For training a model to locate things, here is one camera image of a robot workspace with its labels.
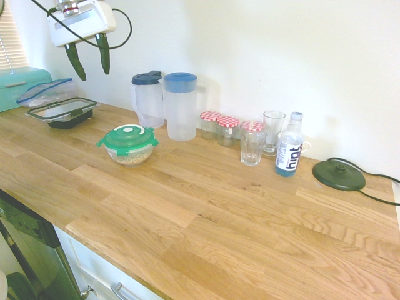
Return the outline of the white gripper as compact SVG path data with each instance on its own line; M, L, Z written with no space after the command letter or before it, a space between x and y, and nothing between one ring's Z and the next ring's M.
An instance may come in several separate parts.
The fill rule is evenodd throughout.
M110 50L106 33L116 29L110 5L103 1L56 1L56 11L47 17L51 41L66 50L68 59L82 81L85 70L75 43L95 36L105 74L110 72Z

